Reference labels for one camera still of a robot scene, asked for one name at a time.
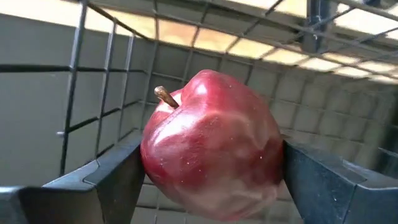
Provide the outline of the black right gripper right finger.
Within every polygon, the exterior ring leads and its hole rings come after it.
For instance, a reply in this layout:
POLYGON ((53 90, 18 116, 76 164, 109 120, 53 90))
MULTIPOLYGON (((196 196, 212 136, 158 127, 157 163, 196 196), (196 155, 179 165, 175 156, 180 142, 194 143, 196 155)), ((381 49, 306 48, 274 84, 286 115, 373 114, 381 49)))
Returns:
POLYGON ((283 141, 284 181, 304 223, 397 224, 397 179, 283 141))

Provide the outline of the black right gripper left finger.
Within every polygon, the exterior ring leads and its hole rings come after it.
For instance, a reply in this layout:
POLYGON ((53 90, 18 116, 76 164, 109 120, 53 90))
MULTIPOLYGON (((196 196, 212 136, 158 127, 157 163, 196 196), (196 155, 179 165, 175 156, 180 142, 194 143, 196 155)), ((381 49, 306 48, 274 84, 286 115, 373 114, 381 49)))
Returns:
POLYGON ((1 187, 1 224, 130 223, 144 181, 141 136, 41 187, 1 187))

